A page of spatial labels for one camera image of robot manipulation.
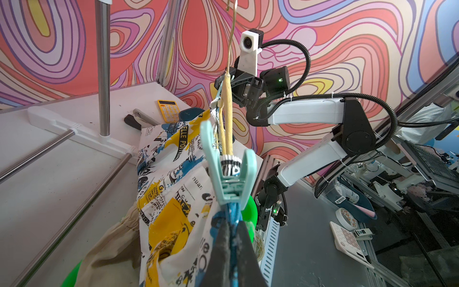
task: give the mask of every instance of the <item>beige fabric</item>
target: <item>beige fabric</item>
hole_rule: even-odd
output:
[[[75,287],[138,286],[140,257],[139,212],[134,203],[83,259]]]

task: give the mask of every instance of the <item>white plastic bracket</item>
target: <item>white plastic bracket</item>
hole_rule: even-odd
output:
[[[116,158],[123,158],[126,153],[130,153],[132,158],[129,162],[137,164],[137,148],[135,146],[115,140],[111,136],[101,136],[98,132],[43,107],[30,107],[27,109],[27,114],[33,126],[55,134],[62,134],[71,129],[75,132],[75,135],[70,138],[71,140]]]
[[[403,181],[394,180],[394,183],[401,193],[406,194],[409,187],[415,186],[425,180],[426,179],[422,175],[413,174]]]
[[[388,184],[382,186],[376,181],[373,182],[373,184],[375,185],[379,197],[381,197],[387,204],[389,204],[396,211],[403,209],[399,204],[397,204],[403,198],[395,194]]]
[[[289,187],[300,178],[312,174],[336,160],[345,158],[347,153],[336,141],[332,141],[332,138],[333,133],[329,133],[319,143],[288,162],[282,163],[277,169],[277,178],[285,187]]]
[[[268,107],[272,110],[274,103]],[[288,101],[268,118],[268,124],[341,124],[344,102],[340,98]]]
[[[246,38],[249,38],[252,43],[250,48],[244,45]],[[237,68],[243,72],[257,76],[258,54],[262,51],[262,48],[258,48],[258,34],[251,31],[242,32],[239,47],[241,48],[241,54],[239,55]]]

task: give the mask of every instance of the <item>metal pole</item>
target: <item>metal pole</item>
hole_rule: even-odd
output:
[[[0,184],[4,182],[5,180],[9,179],[13,175],[15,175],[18,171],[21,169],[25,168],[29,164],[33,163],[40,157],[42,157],[44,154],[48,153],[50,150],[55,148],[56,146],[60,145],[61,143],[65,142],[68,138],[70,138],[72,135],[74,135],[75,132],[71,129],[67,130],[65,133],[62,135],[58,136],[57,138],[53,139],[52,141],[46,143],[43,145],[41,148],[38,150],[34,151],[33,153],[27,155],[20,161],[16,162],[12,166],[6,168],[4,171],[0,173]]]
[[[84,213],[91,207],[94,201],[104,191],[104,189],[110,184],[113,178],[119,173],[119,171],[125,166],[131,159],[132,155],[126,153],[124,157],[119,161],[118,165],[111,170],[96,190],[91,193],[90,197],[77,209],[77,211],[67,220],[63,227],[53,236],[53,238],[43,247],[43,249],[35,256],[30,264],[22,271],[22,273],[16,278],[11,286],[25,286],[32,276],[37,272],[40,266],[48,259],[51,253],[56,247],[62,242],[64,237],[72,230],[75,224],[80,220]]]
[[[446,285],[446,282],[445,280],[443,279],[442,275],[440,274],[440,272],[438,271],[437,267],[435,266],[435,264],[433,263],[432,259],[429,257],[429,254],[427,253],[427,251],[425,250],[424,246],[422,246],[422,243],[421,241],[419,240],[418,236],[410,231],[410,234],[411,236],[414,238],[414,240],[416,241],[416,244],[418,245],[419,249],[421,249],[421,252],[422,254],[424,255],[425,259],[427,260],[427,263],[430,265],[430,267],[432,268],[433,270],[433,273],[435,273],[435,276],[437,276],[438,280],[440,281],[440,284],[442,285],[442,287],[448,287]]]
[[[110,5],[95,0],[99,121],[101,135],[110,135]]]
[[[172,51],[172,39],[174,37],[175,25],[177,24],[177,18],[179,17],[182,0],[170,0],[168,3],[168,11],[166,14],[161,49],[159,53],[158,70],[155,77],[155,80],[160,85],[164,85],[166,78],[168,58]]]

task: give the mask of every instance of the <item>yellow calculator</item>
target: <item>yellow calculator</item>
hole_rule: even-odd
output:
[[[161,110],[162,118],[166,123],[176,123],[179,121],[179,107],[174,101],[158,101],[159,109]]]

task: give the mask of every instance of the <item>black cable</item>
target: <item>black cable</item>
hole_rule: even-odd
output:
[[[369,172],[377,172],[379,170],[379,165],[378,165],[378,169],[377,170],[369,170],[368,167],[366,167],[367,171]]]
[[[384,154],[383,154],[382,152],[380,152],[380,151],[376,151],[376,152],[377,152],[378,154],[375,155],[375,156],[373,156],[373,157],[371,157],[371,158],[369,158],[369,159],[362,159],[362,160],[359,159],[359,160],[356,160],[355,162],[351,162],[351,163],[349,163],[349,164],[367,162],[367,161],[369,161],[369,160],[372,160],[372,159],[375,159],[375,158],[377,158],[377,157],[380,157],[380,156],[383,156],[383,155],[384,155]]]
[[[282,202],[284,203],[284,216],[287,216],[287,201],[285,200],[285,195],[284,193],[281,193],[282,195]],[[280,223],[280,226],[285,225],[285,220]]]
[[[294,46],[294,47],[300,49],[300,51],[303,52],[304,57],[306,59],[306,67],[304,68],[303,75],[301,76],[301,78],[298,80],[298,82],[293,87],[291,87],[290,89],[288,89],[285,92],[281,92],[281,93],[278,93],[278,94],[275,94],[275,95],[267,96],[264,100],[262,100],[262,103],[264,101],[266,101],[266,99],[268,99],[268,98],[269,99],[279,99],[279,98],[283,97],[284,95],[288,95],[288,94],[291,94],[294,91],[296,91],[303,84],[303,82],[306,79],[306,77],[308,76],[309,70],[311,68],[311,56],[309,55],[309,51],[300,42],[295,41],[295,40],[291,40],[291,39],[274,39],[274,40],[270,40],[268,42],[264,42],[261,45],[261,48],[264,49],[264,48],[267,48],[267,47],[270,47],[270,46],[276,46],[276,45],[290,45],[290,46]],[[236,58],[236,60],[234,61],[234,65],[233,66],[237,69],[238,64],[239,64],[239,57]]]
[[[406,122],[398,122],[398,126],[404,127],[404,128],[427,128],[427,127],[433,127],[436,125],[441,125],[441,124],[452,124],[456,121],[458,121],[459,118],[452,118],[446,121],[440,121],[440,122],[429,122],[429,123],[406,123]]]
[[[387,143],[392,136],[395,134],[397,130],[397,117],[395,115],[394,110],[392,109],[391,106],[389,106],[385,101],[383,101],[380,98],[370,96],[367,94],[359,94],[359,93],[338,93],[338,94],[321,94],[321,95],[305,95],[305,96],[296,96],[293,98],[285,98],[280,100],[279,102],[276,103],[276,105],[269,111],[269,113],[266,115],[266,117],[260,119],[260,120],[266,120],[269,118],[282,104],[289,102],[289,101],[300,101],[300,100],[309,100],[309,99],[331,99],[331,98],[347,98],[347,97],[355,97],[359,99],[364,99],[364,100],[369,100],[372,102],[375,102],[376,104],[380,105],[383,107],[387,114],[389,115],[391,119],[391,127],[389,129],[389,132],[386,134],[386,136],[379,142],[377,142],[375,149],[380,148],[383,146],[385,143]]]
[[[430,147],[431,149],[433,149],[433,151],[440,157],[440,158],[443,158],[439,153],[437,153],[437,150],[433,147],[433,146],[426,146],[426,147]]]
[[[433,272],[435,273],[435,276],[437,276],[437,278],[440,281],[440,284],[442,285],[442,287],[448,287],[448,285],[446,285],[446,282],[443,279],[442,275],[440,274],[440,271],[438,271],[437,267],[433,263],[433,261],[430,258],[429,254],[425,250],[424,246],[422,246],[422,243],[419,240],[419,237],[412,231],[409,231],[409,233],[414,238],[414,240],[416,241],[416,244],[418,245],[419,249],[421,249],[422,254],[424,255],[425,259],[427,260],[427,263],[430,265],[430,267],[432,268]]]
[[[443,81],[451,72],[459,66],[459,57],[451,64],[449,67],[439,75],[433,82],[428,84],[425,88],[423,88],[419,93],[417,93],[412,99],[410,99],[406,104],[401,106],[395,114],[397,117],[401,115],[406,109],[408,109],[411,105],[413,105],[417,100],[419,100],[422,96],[427,94],[430,90],[432,90],[436,85],[438,85],[441,81]],[[385,120],[383,124],[381,124],[377,129],[376,132],[380,132],[387,124],[389,123],[389,119]]]

